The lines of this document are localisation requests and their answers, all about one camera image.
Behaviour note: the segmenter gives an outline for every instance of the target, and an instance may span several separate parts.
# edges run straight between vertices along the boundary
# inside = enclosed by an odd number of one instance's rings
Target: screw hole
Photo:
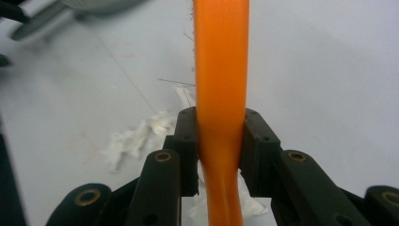
[[[94,202],[96,202],[98,199],[100,199],[101,192],[97,188],[89,188],[86,189],[82,192],[80,192],[76,197],[75,197],[75,204],[79,206],[87,206],[90,205]]]
[[[189,141],[190,140],[190,136],[183,136],[183,140],[185,140],[185,141]]]
[[[168,162],[172,158],[172,155],[167,152],[158,153],[155,155],[157,162]]]
[[[156,224],[159,220],[159,217],[155,214],[148,214],[146,217],[143,218],[144,225],[153,225]]]
[[[335,216],[335,220],[343,226],[352,226],[353,225],[352,220],[349,217],[342,215],[342,214],[338,214],[337,216]]]
[[[288,153],[288,156],[294,160],[295,162],[305,162],[306,161],[306,156],[303,155],[302,153]]]

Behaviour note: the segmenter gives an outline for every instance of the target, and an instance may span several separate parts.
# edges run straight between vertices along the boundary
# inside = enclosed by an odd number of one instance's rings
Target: black plastic part
[[[4,55],[0,55],[0,68],[4,68],[11,65],[11,61],[9,61],[8,57]]]
[[[364,210],[374,225],[399,225],[399,189],[391,186],[368,188]]]
[[[309,155],[283,152],[277,171],[301,225],[371,225]]]
[[[26,225],[12,173],[6,142],[0,128],[0,225]]]
[[[0,1],[0,18],[5,17],[13,21],[26,23],[29,18],[25,16],[23,10],[17,6],[20,1],[15,3],[8,3],[5,1]]]
[[[180,179],[180,157],[176,152],[149,154],[124,225],[180,225]]]
[[[250,196],[272,197],[276,180],[274,165],[280,152],[276,134],[258,112],[247,109],[240,170]]]
[[[71,191],[50,216],[47,226],[101,225],[111,189],[100,184],[87,184]]]
[[[276,192],[273,194],[271,208],[277,224],[279,226],[300,225],[300,217],[285,187],[279,179],[275,183],[275,190]]]
[[[167,135],[165,137],[165,141],[164,141],[164,146],[162,147],[162,149],[174,149],[174,138],[173,135]]]
[[[181,161],[182,196],[192,197],[199,194],[199,137],[196,108],[189,107],[179,113],[173,137],[174,147]]]
[[[112,199],[105,208],[100,225],[121,226],[124,224],[138,180],[139,177],[112,192]]]

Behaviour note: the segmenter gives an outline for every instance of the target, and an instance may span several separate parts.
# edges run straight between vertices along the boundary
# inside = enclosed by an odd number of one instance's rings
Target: thin wire
[[[183,85],[187,85],[188,87],[195,87],[195,86],[196,86],[196,85],[194,85],[194,84],[183,83],[183,82],[177,82],[177,81],[167,80],[167,79],[163,79],[163,78],[158,78],[158,80],[159,80],[159,81],[164,81],[164,82],[171,82],[171,83],[183,84]]]

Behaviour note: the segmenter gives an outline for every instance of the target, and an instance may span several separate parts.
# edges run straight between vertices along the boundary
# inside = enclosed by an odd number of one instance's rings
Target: brass screw
[[[305,155],[303,155],[302,153],[297,153],[297,152],[288,153],[288,156],[295,162],[299,162],[299,163],[303,163],[307,159]]]
[[[101,192],[97,188],[89,188],[84,191],[81,191],[75,197],[75,204],[79,206],[87,206],[94,202],[96,202],[101,197]]]

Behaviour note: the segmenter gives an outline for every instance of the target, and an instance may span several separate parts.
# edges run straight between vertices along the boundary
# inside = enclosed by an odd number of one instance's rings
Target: white table surface
[[[23,7],[31,14],[46,2]],[[195,81],[191,1],[74,14],[19,42],[8,38],[18,23],[0,24],[0,53],[14,62],[0,69],[0,115],[30,225],[45,224],[77,186],[116,189],[139,176],[143,160],[108,172],[109,134],[182,109],[174,84],[159,78]],[[397,1],[251,1],[247,107],[283,149],[310,154],[360,196],[399,187],[398,22]]]

